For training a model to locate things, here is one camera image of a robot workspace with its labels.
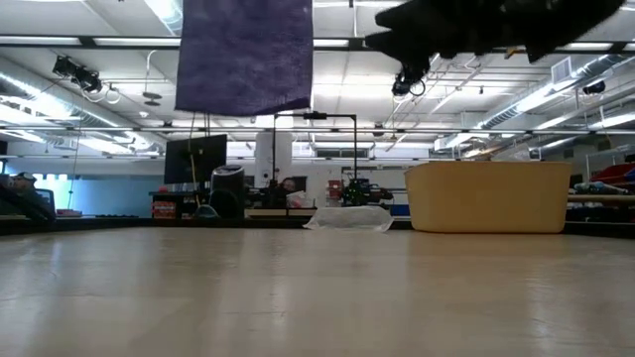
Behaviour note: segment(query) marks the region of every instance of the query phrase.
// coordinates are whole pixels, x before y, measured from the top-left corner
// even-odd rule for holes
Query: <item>blue wall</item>
[[[69,180],[40,180],[36,187],[50,189],[55,193],[57,209],[70,208],[85,215],[150,217],[152,197],[148,192],[158,190],[162,184],[163,177],[86,177],[74,182],[70,202]]]

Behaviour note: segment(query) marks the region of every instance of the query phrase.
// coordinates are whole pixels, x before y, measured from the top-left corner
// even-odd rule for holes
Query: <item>hanging fabric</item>
[[[176,109],[253,116],[308,108],[312,0],[185,0]]]

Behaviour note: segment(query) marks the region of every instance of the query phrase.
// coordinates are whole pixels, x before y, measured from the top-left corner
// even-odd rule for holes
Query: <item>black monitor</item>
[[[227,136],[215,135],[168,142],[164,183],[192,182],[191,157],[196,182],[209,181],[214,169],[227,163]]]

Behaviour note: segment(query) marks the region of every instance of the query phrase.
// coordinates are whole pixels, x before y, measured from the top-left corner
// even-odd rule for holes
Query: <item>beige floor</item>
[[[635,241],[127,229],[0,241],[0,356],[634,356]]]

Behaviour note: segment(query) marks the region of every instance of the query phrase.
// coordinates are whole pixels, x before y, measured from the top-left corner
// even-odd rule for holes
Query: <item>tan plastic bin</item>
[[[413,227],[442,233],[560,233],[567,163],[429,163],[406,172]]]

